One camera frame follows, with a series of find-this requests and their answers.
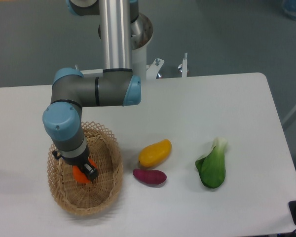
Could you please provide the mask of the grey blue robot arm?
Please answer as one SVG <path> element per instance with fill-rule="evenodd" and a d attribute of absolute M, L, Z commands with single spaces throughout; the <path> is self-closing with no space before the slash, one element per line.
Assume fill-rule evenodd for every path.
<path fill-rule="evenodd" d="M 141 101 L 141 80 L 133 74 L 131 25 L 139 18 L 136 0 L 69 0 L 78 16 L 99 15 L 104 66 L 101 77 L 86 78 L 78 69 L 60 69 L 54 77 L 50 105 L 42 115 L 45 131 L 66 164 L 93 181 L 98 170 L 89 157 L 81 127 L 84 107 L 131 106 Z"/>

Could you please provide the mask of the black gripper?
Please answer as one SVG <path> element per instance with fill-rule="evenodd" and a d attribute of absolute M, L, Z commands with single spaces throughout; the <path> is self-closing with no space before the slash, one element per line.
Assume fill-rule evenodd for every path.
<path fill-rule="evenodd" d="M 56 160 L 62 159 L 66 164 L 78 166 L 89 180 L 95 180 L 96 168 L 89 162 L 90 155 L 88 146 L 79 155 L 74 155 L 72 158 L 60 154 L 57 150 L 52 151 L 52 155 Z"/>

